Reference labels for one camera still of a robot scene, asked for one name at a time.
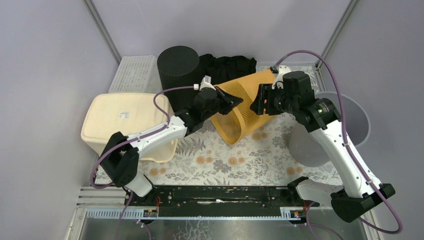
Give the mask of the yellow wastebasket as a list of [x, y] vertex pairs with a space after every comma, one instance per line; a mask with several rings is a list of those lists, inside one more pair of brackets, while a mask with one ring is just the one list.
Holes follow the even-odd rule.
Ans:
[[272, 84], [274, 80], [274, 74], [267, 69], [217, 85], [226, 93], [243, 99], [243, 102], [230, 113], [226, 115], [217, 113], [210, 118], [215, 129], [227, 144], [236, 144], [240, 139], [274, 118], [274, 116], [257, 115], [250, 109], [257, 96], [259, 84]]

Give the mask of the black round bucket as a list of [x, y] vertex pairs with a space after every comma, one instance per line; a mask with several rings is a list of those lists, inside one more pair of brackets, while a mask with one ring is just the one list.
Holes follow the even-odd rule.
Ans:
[[[164, 50], [157, 58], [157, 68], [163, 90], [199, 84], [205, 76], [205, 67], [198, 53], [183, 45]], [[198, 92], [193, 89], [165, 93], [172, 110], [178, 112], [189, 105]]]

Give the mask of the grey plastic bin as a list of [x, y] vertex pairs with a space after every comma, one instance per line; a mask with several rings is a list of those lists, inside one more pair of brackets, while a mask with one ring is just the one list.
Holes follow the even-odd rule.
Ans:
[[[347, 116], [347, 134], [358, 148], [368, 140], [370, 135], [369, 116], [352, 98], [343, 94], [342, 100]], [[288, 149], [294, 160], [306, 167], [319, 167], [330, 161], [323, 147], [299, 123], [296, 123], [290, 135]]]

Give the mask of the white perforated plastic basket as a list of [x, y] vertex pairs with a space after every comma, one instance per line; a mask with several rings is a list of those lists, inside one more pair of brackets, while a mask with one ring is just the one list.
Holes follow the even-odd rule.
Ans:
[[109, 93], [150, 93], [162, 90], [154, 55], [124, 56], [118, 66]]

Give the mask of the cream plastic basket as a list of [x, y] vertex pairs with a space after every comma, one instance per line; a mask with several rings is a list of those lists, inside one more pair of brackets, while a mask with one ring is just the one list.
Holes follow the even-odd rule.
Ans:
[[105, 93], [92, 101], [85, 116], [81, 139], [101, 155], [112, 134], [124, 136], [161, 124], [166, 116], [154, 105], [153, 93]]

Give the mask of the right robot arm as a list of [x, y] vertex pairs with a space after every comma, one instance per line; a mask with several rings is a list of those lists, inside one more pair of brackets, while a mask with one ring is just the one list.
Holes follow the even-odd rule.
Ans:
[[323, 148], [337, 170], [342, 185], [299, 177], [287, 185], [287, 201], [299, 206], [314, 201], [332, 207], [350, 223], [395, 194], [367, 167], [346, 131], [340, 109], [328, 98], [318, 98], [310, 77], [303, 71], [285, 73], [277, 83], [261, 83], [250, 109], [257, 115], [291, 114]]

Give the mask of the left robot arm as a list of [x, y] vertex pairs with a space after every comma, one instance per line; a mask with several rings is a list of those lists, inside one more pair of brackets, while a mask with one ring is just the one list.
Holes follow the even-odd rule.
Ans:
[[229, 114], [242, 102], [242, 98], [218, 86], [202, 87], [192, 102], [167, 116], [165, 122], [129, 135], [120, 131], [114, 133], [94, 166], [102, 167], [112, 185], [126, 188], [142, 205], [148, 206], [155, 200], [154, 186], [146, 176], [138, 173], [139, 160], [164, 144], [201, 129], [215, 114]]

